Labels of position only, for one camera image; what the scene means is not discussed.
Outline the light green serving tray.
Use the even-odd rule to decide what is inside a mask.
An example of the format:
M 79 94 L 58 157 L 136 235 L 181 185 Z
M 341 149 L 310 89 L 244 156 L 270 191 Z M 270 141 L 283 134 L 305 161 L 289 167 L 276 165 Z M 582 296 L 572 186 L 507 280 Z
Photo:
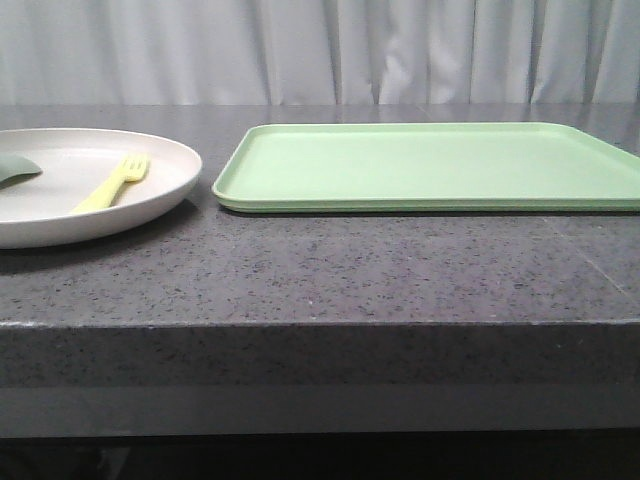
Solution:
M 212 191 L 251 213 L 634 212 L 639 160 L 545 122 L 269 124 Z

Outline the white curtain backdrop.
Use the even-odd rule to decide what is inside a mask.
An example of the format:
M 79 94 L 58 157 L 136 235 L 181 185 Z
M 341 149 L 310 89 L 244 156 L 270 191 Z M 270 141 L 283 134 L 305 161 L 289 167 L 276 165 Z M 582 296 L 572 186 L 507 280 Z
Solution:
M 5 105 L 631 103 L 635 1 L 5 1 Z

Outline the yellow plastic fork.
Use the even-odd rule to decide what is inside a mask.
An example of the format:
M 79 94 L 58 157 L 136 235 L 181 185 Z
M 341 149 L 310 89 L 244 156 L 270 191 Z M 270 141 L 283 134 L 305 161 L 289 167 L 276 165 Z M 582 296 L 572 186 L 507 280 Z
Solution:
M 147 154 L 126 155 L 87 198 L 74 209 L 73 214 L 89 213 L 109 208 L 117 197 L 119 190 L 126 184 L 141 181 L 149 167 Z

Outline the green plastic spoon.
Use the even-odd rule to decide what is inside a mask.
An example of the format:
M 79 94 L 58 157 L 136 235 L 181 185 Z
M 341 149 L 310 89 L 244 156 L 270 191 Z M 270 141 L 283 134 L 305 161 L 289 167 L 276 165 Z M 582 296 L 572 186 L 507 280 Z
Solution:
M 20 155 L 1 155 L 1 188 L 8 188 L 43 172 L 34 161 Z

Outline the white round plate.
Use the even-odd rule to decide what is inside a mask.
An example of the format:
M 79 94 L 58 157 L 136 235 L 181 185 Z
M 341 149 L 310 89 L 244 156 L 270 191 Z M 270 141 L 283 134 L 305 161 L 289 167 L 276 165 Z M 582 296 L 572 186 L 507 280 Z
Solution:
M 1 152 L 27 158 L 42 170 L 1 190 L 4 249 L 81 242 L 142 225 L 178 205 L 202 169 L 199 154 L 179 142 L 119 130 L 4 130 Z M 124 186 L 110 208 L 73 213 L 128 154 L 148 155 L 145 178 Z

